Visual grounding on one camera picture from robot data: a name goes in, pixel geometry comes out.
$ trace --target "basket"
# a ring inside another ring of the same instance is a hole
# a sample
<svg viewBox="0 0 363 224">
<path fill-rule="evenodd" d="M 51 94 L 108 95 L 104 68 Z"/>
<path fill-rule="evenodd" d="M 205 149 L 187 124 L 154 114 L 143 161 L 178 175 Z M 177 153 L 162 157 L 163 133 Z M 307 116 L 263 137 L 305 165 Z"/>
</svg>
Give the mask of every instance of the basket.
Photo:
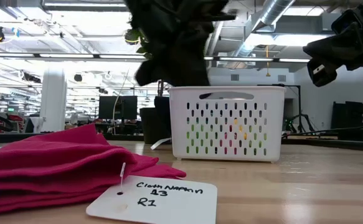
<svg viewBox="0 0 363 224">
<path fill-rule="evenodd" d="M 174 156 L 277 161 L 285 91 L 278 86 L 171 88 Z"/>
</svg>

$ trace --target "paper tag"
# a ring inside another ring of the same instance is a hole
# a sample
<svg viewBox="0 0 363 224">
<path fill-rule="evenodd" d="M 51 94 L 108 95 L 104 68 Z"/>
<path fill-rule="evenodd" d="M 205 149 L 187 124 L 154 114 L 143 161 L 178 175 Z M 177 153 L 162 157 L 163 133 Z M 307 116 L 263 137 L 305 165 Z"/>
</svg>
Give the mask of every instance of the paper tag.
<svg viewBox="0 0 363 224">
<path fill-rule="evenodd" d="M 184 180 L 129 176 L 112 186 L 86 212 L 100 218 L 157 224 L 214 224 L 217 187 Z"/>
<path fill-rule="evenodd" d="M 167 142 L 167 141 L 169 141 L 169 140 L 171 140 L 171 138 L 161 139 L 161 140 L 157 141 L 155 144 L 153 144 L 153 145 L 151 146 L 151 149 L 152 149 L 152 150 L 155 150 L 155 149 L 156 149 L 157 147 L 159 147 L 162 143 Z"/>
</svg>

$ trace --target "white column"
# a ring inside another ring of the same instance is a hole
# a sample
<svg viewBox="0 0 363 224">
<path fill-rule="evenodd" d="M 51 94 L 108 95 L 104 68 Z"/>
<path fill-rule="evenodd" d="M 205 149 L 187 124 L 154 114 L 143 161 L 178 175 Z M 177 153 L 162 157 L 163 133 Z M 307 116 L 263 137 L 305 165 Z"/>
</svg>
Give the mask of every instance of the white column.
<svg viewBox="0 0 363 224">
<path fill-rule="evenodd" d="M 67 80 L 64 68 L 50 63 L 44 71 L 40 117 L 44 118 L 42 131 L 65 129 Z"/>
</svg>

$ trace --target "cloth napkin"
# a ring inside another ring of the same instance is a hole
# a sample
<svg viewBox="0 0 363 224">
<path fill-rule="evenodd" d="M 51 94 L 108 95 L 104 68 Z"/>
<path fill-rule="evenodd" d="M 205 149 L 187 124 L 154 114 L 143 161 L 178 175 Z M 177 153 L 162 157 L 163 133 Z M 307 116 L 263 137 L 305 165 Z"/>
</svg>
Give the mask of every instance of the cloth napkin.
<svg viewBox="0 0 363 224">
<path fill-rule="evenodd" d="M 158 158 L 111 146 L 93 124 L 34 136 L 0 148 L 0 213 L 89 202 L 129 175 L 178 179 L 186 173 Z"/>
</svg>

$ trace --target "wooden table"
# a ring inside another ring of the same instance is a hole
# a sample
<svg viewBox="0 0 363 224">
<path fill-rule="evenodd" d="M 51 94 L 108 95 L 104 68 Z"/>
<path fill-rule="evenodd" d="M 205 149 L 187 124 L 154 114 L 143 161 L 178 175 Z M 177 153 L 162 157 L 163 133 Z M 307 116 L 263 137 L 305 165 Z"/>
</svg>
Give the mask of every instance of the wooden table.
<svg viewBox="0 0 363 224">
<path fill-rule="evenodd" d="M 159 157 L 187 180 L 218 187 L 217 223 L 363 224 L 363 151 L 282 145 L 275 163 L 179 161 L 171 146 L 111 142 Z M 0 224 L 125 223 L 89 217 L 87 203 L 0 215 Z"/>
</svg>

